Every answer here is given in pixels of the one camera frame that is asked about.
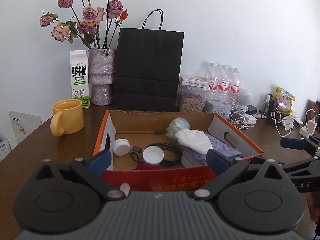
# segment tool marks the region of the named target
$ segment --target purple towel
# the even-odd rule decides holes
[[[225,143],[223,143],[222,141],[218,140],[217,138],[213,137],[212,135],[206,133],[205,134],[211,144],[212,144],[212,149],[216,150],[217,152],[221,153],[222,155],[224,155],[225,157],[233,160],[236,157],[243,157],[242,153],[235,148],[229,147],[228,145],[226,145]],[[188,149],[191,153],[189,154],[189,157],[194,159],[194,160],[198,160],[201,161],[203,164],[207,165],[207,156],[206,155],[202,155],[197,153],[196,151],[192,150],[192,149]]]

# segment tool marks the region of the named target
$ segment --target vase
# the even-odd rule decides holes
[[[107,106],[113,102],[113,85],[92,85],[90,102],[96,106]]]
[[[89,83],[109,85],[113,83],[116,49],[89,49]]]

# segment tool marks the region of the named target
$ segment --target green label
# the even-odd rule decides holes
[[[86,84],[86,81],[74,82],[73,84],[74,84],[74,85]]]
[[[82,97],[82,98],[76,98],[82,101],[82,108],[88,108],[90,107],[90,99],[89,96]]]

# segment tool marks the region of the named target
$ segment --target round white lid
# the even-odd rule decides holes
[[[150,146],[143,151],[143,159],[151,165],[158,165],[164,158],[163,150],[158,146]]]
[[[117,156],[126,155],[130,150],[130,143],[127,139],[118,139],[113,143],[113,152]]]

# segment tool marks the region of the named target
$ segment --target human hand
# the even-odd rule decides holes
[[[309,209],[311,220],[315,224],[318,224],[319,216],[320,216],[320,208],[315,206],[316,199],[313,197],[311,192],[306,194],[306,201],[308,203],[308,209]]]

